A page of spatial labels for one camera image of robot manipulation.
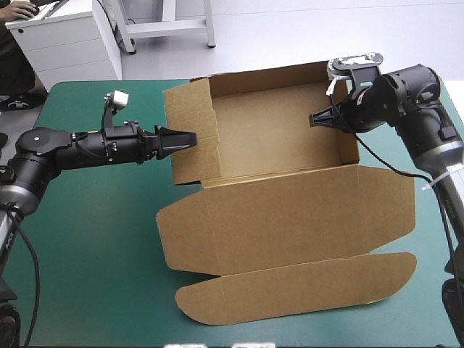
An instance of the black shoe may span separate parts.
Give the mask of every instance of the black shoe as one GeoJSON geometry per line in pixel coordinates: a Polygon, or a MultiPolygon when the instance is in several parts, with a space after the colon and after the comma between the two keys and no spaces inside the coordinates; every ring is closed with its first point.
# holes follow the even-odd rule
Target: black shoe
{"type": "Polygon", "coordinates": [[[17,94],[0,102],[0,111],[29,110],[42,105],[44,102],[45,96],[42,94],[17,94]]]}

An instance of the white cabinet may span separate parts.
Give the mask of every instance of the white cabinet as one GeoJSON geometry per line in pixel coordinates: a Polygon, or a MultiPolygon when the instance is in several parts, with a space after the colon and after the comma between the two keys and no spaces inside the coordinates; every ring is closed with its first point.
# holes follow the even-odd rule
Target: white cabinet
{"type": "Polygon", "coordinates": [[[69,0],[43,20],[51,6],[32,20],[7,23],[45,88],[62,81],[121,80],[120,50],[98,2],[69,0]]]}

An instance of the cardboard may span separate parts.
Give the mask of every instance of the cardboard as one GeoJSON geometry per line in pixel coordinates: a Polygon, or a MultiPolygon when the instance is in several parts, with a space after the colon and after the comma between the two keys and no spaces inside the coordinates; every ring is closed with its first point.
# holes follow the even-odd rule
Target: cardboard
{"type": "Polygon", "coordinates": [[[362,305],[399,291],[416,263],[407,252],[303,263],[185,286],[175,300],[190,318],[217,326],[362,305]]]}
{"type": "Polygon", "coordinates": [[[348,165],[208,188],[157,222],[170,268],[226,276],[365,254],[411,232],[413,202],[412,179],[348,165]]]}
{"type": "MultiPolygon", "coordinates": [[[[204,188],[158,213],[166,261],[221,276],[176,294],[193,319],[224,325],[367,304],[412,276],[411,254],[364,254],[414,228],[413,179],[357,165],[351,134],[310,127],[308,115],[329,106],[326,64],[165,92],[169,126],[199,139],[173,154],[174,181],[204,188]]],[[[347,93],[337,84],[336,100],[347,93]]]]}

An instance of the hand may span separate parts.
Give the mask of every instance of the hand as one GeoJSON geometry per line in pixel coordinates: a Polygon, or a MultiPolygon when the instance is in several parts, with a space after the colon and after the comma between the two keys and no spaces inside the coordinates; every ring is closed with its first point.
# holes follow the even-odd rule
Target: hand
{"type": "Polygon", "coordinates": [[[36,6],[29,1],[13,1],[10,5],[0,9],[0,21],[9,22],[22,18],[28,20],[34,17],[36,6]]]}

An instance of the white cable tie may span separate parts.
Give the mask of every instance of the white cable tie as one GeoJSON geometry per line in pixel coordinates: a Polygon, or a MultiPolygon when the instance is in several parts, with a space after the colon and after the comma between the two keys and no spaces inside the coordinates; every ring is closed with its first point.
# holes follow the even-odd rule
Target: white cable tie
{"type": "Polygon", "coordinates": [[[332,94],[334,94],[335,85],[338,80],[349,80],[349,79],[350,77],[346,75],[334,75],[334,78],[331,84],[327,88],[326,96],[331,96],[332,94]]]}
{"type": "Polygon", "coordinates": [[[426,185],[424,185],[422,187],[422,191],[425,191],[425,190],[429,190],[431,189],[433,186],[435,186],[438,182],[442,181],[443,179],[445,179],[446,177],[450,176],[451,174],[453,173],[456,173],[460,170],[464,169],[464,165],[463,164],[460,164],[460,165],[453,165],[451,167],[451,169],[449,169],[447,172],[437,176],[435,179],[432,180],[432,182],[430,183],[427,183],[426,185]]]}

